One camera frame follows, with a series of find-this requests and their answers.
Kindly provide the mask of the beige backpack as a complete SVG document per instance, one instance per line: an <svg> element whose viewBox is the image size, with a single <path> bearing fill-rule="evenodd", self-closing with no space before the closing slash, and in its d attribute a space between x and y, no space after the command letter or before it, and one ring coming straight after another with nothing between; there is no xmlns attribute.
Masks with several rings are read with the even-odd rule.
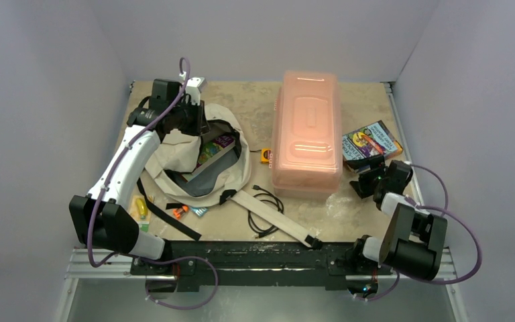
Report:
<svg viewBox="0 0 515 322"><path fill-rule="evenodd" d="M211 103L203 115L205 133L173 129L148 158L144 168L160 190L187 206L234 201L305 246L321 248L322 241L303 226L243 190L251 177L250 151L234 114Z"/></svg>

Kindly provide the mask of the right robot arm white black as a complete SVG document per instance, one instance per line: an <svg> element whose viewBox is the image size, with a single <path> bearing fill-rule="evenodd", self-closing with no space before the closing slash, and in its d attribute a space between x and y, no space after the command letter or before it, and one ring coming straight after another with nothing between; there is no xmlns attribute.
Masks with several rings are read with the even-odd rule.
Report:
<svg viewBox="0 0 515 322"><path fill-rule="evenodd" d="M440 268L447 220L424 210L405 195L414 170L407 162L386 164L382 155L348 160L346 165L359 171L350 185L362 198L372 198L376 208L390 216L383 239L364 235L345 255L352 269L365 273L386 265L419 280L433 280Z"/></svg>

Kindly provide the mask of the purple treehouse book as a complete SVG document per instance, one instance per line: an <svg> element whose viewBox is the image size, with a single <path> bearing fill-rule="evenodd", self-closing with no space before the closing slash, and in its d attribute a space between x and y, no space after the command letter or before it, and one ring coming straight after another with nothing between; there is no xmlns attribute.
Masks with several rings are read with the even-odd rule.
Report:
<svg viewBox="0 0 515 322"><path fill-rule="evenodd" d="M217 136L211 141L204 143L201 152L196 161L195 169L188 174L182 174L181 177L189 182L196 176L200 175L209 166L215 163L219 158L232 150L235 146L235 137L230 134Z"/></svg>

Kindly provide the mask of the light blue treehouse book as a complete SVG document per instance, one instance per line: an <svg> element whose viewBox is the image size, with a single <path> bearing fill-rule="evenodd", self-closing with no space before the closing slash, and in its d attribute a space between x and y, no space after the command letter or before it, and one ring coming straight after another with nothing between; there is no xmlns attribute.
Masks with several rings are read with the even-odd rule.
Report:
<svg viewBox="0 0 515 322"><path fill-rule="evenodd" d="M344 134L342 146L343 160L352 172L363 172L369 165L363 164L355 168L348 165L349 161L364 161L377 155L382 155L387 160L401 155L404 151L401 143L382 120Z"/></svg>

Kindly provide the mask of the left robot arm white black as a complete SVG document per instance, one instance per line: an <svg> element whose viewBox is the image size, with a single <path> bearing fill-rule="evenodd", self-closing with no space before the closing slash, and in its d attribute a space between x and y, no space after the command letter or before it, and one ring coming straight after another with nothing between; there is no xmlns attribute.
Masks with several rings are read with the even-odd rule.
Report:
<svg viewBox="0 0 515 322"><path fill-rule="evenodd" d="M156 79L151 94L130 113L106 171L86 195L75 195L69 203L78 240L88 250L104 248L147 258L156 274L171 270L173 256L165 251L165 240L142 231L127 207L147 161L166 135L174 129L189 136L208 131L201 100L204 85L201 77L182 82Z"/></svg>

